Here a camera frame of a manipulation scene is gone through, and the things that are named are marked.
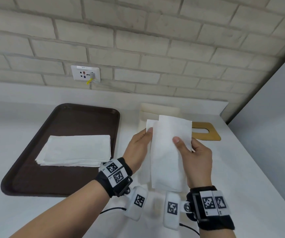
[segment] white table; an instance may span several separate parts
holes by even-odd
[[[139,102],[182,107],[186,119],[212,123],[222,138],[221,141],[204,143],[213,151],[212,181],[227,199],[237,237],[285,237],[285,201],[218,115],[226,102],[136,94],[124,96],[94,90],[89,98],[85,92],[89,90],[0,83],[0,182],[60,103],[84,103],[118,109],[121,121],[115,157],[123,155],[137,130]],[[61,200],[53,197],[6,196],[0,190],[0,238],[9,237]],[[123,207],[124,203],[124,197],[113,197],[106,208]],[[85,237],[197,237],[187,228],[181,227],[179,231],[164,228],[163,205],[164,193],[151,191],[144,214],[138,222],[123,216],[121,210],[113,210],[100,215]],[[180,222],[198,229],[196,223],[188,220],[184,214]]]

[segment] forearm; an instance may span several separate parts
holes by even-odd
[[[229,229],[223,230],[202,230],[200,229],[201,238],[236,238],[234,231]]]
[[[81,238],[108,201],[105,189],[93,180],[30,221],[11,238]]]

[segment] power socket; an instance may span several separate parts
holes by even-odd
[[[75,81],[87,82],[93,78],[95,82],[101,82],[100,68],[71,65],[71,70]]]

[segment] oval hole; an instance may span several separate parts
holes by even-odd
[[[208,134],[209,131],[206,128],[192,128],[193,133],[202,133],[202,134]]]

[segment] finger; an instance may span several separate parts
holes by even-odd
[[[146,134],[146,129],[141,130],[139,133],[135,134],[131,141],[136,143],[137,141],[141,140],[141,138]]]
[[[204,148],[206,148],[206,146],[204,144],[202,144],[200,141],[198,141],[195,138],[192,138],[191,140],[191,145],[192,148],[196,151],[196,150],[203,150]]]
[[[182,141],[182,139],[180,139],[179,137],[173,137],[172,139],[173,143],[175,144],[175,146],[177,147],[177,149],[180,151],[182,157],[184,155],[187,155],[189,153],[191,153],[188,148],[185,146],[184,142]]]
[[[141,138],[141,142],[145,143],[145,144],[149,144],[149,142],[152,139],[152,132],[153,132],[153,128],[149,128],[148,131],[145,133],[145,135]]]

